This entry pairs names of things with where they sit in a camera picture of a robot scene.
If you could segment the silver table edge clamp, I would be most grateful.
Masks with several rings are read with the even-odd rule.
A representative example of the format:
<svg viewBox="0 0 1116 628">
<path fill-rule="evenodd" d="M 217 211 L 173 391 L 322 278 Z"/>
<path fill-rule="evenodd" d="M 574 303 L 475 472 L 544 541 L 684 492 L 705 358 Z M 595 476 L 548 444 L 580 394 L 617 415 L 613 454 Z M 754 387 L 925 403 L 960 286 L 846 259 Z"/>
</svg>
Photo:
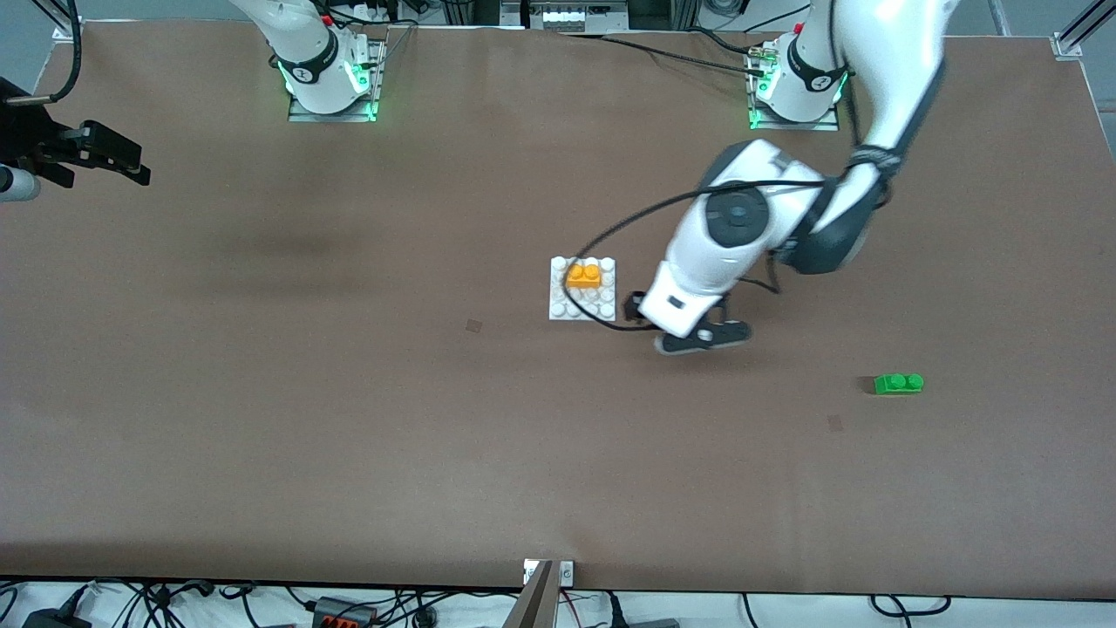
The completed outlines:
<svg viewBox="0 0 1116 628">
<path fill-rule="evenodd" d="M 522 564 L 522 584 L 529 584 L 533 577 L 535 569 L 541 564 L 541 560 L 526 559 Z M 571 560 L 554 560 L 554 574 L 558 577 L 558 582 L 562 589 L 573 589 L 575 583 L 575 562 Z"/>
</svg>

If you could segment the grey power strip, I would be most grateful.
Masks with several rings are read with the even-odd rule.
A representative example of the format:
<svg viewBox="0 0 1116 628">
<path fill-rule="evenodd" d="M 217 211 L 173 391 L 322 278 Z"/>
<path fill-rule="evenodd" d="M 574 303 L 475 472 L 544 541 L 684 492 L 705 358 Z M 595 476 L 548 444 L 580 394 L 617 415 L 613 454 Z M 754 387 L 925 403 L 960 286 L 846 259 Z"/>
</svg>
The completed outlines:
<svg viewBox="0 0 1116 628">
<path fill-rule="evenodd" d="M 629 28 L 627 0 L 499 0 L 499 25 L 531 31 L 606 35 Z"/>
</svg>

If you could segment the black connector with orange levers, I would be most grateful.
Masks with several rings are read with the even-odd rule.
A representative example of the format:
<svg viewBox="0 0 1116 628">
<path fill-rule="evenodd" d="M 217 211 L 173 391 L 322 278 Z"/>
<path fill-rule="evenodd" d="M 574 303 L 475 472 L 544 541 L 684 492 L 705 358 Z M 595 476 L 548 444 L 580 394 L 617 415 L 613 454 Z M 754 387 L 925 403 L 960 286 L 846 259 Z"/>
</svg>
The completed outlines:
<svg viewBox="0 0 1116 628">
<path fill-rule="evenodd" d="M 339 597 L 320 597 L 312 609 L 312 628 L 373 628 L 378 609 Z"/>
</svg>

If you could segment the white studded base plate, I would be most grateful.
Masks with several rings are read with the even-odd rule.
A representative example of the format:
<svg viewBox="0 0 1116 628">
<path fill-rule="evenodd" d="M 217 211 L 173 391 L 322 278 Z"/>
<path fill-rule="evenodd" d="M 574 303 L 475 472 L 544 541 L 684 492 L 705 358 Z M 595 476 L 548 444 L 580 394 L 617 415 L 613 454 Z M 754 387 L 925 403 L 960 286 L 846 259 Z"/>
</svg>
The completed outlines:
<svg viewBox="0 0 1116 628">
<path fill-rule="evenodd" d="M 562 278 L 571 263 L 598 263 L 603 283 L 597 290 L 569 290 Z M 616 319 L 616 262 L 610 257 L 554 257 L 549 265 L 548 318 L 551 321 L 587 321 L 590 317 Z"/>
</svg>

